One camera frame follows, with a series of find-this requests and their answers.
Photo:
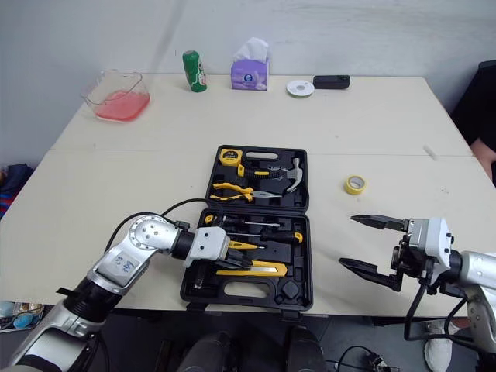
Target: person's hand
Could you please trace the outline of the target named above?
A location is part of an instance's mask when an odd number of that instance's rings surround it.
[[[492,164],[496,161],[496,152],[489,148],[480,138],[477,138],[470,145],[475,157],[479,160],[480,165],[486,171],[489,178],[493,179]]]

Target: yellow tape measure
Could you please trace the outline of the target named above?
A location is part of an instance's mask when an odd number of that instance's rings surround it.
[[[344,183],[344,189],[350,195],[361,194],[366,186],[367,182],[362,177],[355,175],[349,176]]]
[[[226,167],[237,167],[241,164],[242,150],[222,149],[220,150],[219,160]]]

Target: white table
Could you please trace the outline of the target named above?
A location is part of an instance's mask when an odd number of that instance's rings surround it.
[[[337,262],[352,257],[389,271],[401,238],[353,222],[351,215],[444,216],[458,250],[494,250],[492,183],[423,79],[355,77],[346,91],[295,99],[284,92],[293,78],[271,77],[268,92],[255,92],[232,91],[228,77],[209,76],[208,90],[195,94],[184,76],[146,76],[152,102],[128,124],[95,119],[82,105],[0,222],[1,297],[56,302],[55,291],[82,279],[123,217],[203,197],[221,144],[308,151],[309,313],[404,316],[415,295],[412,279],[396,293]],[[368,181],[358,197],[343,190],[350,174]],[[202,208],[184,206],[172,216],[195,224]],[[119,306],[184,309],[182,275],[180,261],[156,256]],[[418,314],[446,315],[454,303],[427,296]]]

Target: tissue box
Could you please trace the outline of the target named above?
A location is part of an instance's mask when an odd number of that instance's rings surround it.
[[[237,60],[231,66],[232,89],[266,91],[268,81],[268,58],[265,63],[258,60]]]

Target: roll of tape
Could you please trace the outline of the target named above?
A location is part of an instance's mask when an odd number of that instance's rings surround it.
[[[310,81],[293,80],[286,85],[288,93],[296,98],[304,98],[312,95],[315,88]]]
[[[361,194],[367,182],[360,176],[349,176],[344,184],[345,191],[350,195]]]

